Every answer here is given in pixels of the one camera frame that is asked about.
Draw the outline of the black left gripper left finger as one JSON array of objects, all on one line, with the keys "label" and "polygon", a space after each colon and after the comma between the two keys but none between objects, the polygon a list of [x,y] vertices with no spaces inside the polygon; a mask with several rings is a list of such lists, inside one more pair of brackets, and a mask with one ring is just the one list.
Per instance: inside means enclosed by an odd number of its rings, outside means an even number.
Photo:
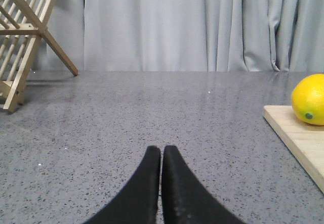
[{"label": "black left gripper left finger", "polygon": [[156,223],[160,149],[149,146],[119,193],[87,223]]}]

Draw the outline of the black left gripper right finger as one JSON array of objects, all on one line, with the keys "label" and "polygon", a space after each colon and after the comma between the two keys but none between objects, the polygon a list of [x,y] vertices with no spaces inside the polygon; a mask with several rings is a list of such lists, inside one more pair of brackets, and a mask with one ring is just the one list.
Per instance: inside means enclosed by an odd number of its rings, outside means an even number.
[{"label": "black left gripper right finger", "polygon": [[206,190],[176,146],[165,147],[161,176],[164,223],[243,223]]}]

